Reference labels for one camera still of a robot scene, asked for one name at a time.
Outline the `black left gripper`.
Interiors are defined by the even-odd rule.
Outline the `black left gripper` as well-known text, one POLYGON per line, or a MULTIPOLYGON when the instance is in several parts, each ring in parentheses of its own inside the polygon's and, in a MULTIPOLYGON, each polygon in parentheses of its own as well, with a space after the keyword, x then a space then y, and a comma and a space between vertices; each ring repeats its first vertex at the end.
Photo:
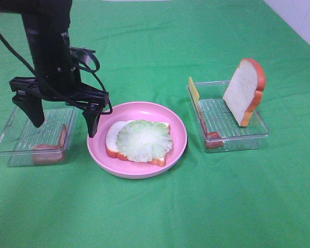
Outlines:
POLYGON ((88 136, 93 138, 98 129, 100 114, 106 107, 111 107, 109 93, 81 82, 80 74, 76 75, 77 85, 68 86, 65 82, 50 85, 46 79, 36 77, 15 77, 9 84, 15 96, 12 102, 19 107, 39 128, 44 123, 42 100, 66 102, 83 110, 87 124, 88 136))

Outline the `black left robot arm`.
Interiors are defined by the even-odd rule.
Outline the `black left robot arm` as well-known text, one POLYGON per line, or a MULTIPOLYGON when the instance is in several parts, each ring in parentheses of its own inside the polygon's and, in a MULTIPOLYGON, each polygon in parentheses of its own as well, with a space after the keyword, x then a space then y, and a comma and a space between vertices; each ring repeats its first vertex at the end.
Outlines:
POLYGON ((101 115, 110 107, 105 87, 94 88, 81 81, 80 71, 93 76, 100 69, 94 50, 70 45, 69 26, 72 1, 0 1, 0 12, 21 15, 30 54, 31 66, 0 33, 0 40, 34 75, 15 77, 9 84, 13 103, 35 127, 44 123, 42 101, 65 102, 83 111, 89 137, 97 133, 101 115))

